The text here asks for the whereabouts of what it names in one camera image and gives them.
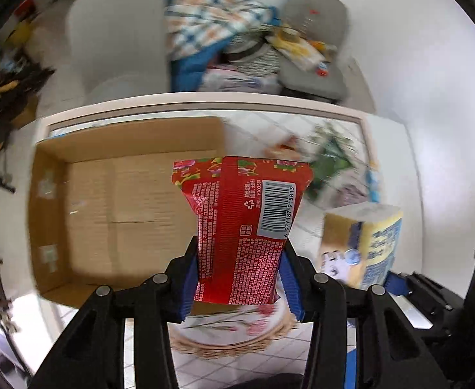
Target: floral plate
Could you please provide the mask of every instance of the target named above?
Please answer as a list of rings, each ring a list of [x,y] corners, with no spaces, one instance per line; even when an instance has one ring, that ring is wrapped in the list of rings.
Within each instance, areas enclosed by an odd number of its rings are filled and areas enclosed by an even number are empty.
[[[295,326],[295,316],[281,297],[273,304],[242,305],[233,311],[189,316],[169,324],[171,346],[204,358],[236,356],[268,347]]]

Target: yellow box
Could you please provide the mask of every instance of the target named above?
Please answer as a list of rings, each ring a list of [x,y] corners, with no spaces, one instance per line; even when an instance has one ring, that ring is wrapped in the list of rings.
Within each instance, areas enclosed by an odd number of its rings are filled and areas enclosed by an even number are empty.
[[[394,263],[401,222],[400,208],[372,202],[326,212],[321,272],[354,288],[382,284]]]

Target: metal screw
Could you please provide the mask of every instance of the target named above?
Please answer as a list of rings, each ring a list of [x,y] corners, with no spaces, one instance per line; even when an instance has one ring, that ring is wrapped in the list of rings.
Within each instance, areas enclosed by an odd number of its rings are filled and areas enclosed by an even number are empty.
[[[164,284],[168,279],[169,277],[165,273],[157,273],[153,276],[153,282],[155,284]]]
[[[102,285],[102,287],[98,287],[95,293],[99,297],[104,297],[109,294],[110,288],[107,285]]]
[[[313,279],[319,284],[325,284],[329,280],[329,277],[325,273],[316,273],[313,275]]]
[[[383,294],[385,294],[385,288],[378,284],[373,285],[371,287],[371,291],[377,296],[382,296]]]

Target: cardboard box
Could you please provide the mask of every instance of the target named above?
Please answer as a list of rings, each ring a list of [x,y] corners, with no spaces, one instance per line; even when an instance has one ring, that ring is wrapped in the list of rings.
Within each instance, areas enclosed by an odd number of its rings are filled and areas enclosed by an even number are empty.
[[[401,221],[398,207],[380,203],[327,211],[319,251],[321,272],[360,289],[383,284],[394,263]]]
[[[196,216],[174,161],[224,156],[218,118],[117,123],[36,145],[28,202],[41,295],[80,307],[99,285],[139,285],[185,253]]]

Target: gray cushion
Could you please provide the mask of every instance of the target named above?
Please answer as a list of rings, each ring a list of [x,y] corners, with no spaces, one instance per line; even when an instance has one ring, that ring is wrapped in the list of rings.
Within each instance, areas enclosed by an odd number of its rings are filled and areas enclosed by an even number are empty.
[[[150,77],[145,94],[171,90],[164,10],[164,0],[75,0],[67,33],[86,93],[142,95],[142,80],[123,76]],[[131,87],[138,93],[128,94]]]
[[[310,15],[310,10],[317,14]],[[281,19],[292,28],[305,32],[309,39],[342,46],[349,20],[347,8],[340,0],[287,0]]]
[[[279,64],[279,82],[287,89],[330,100],[340,101],[347,96],[344,77],[334,63],[327,65],[329,69],[327,76],[319,76],[315,71],[302,71],[285,57],[280,58]]]

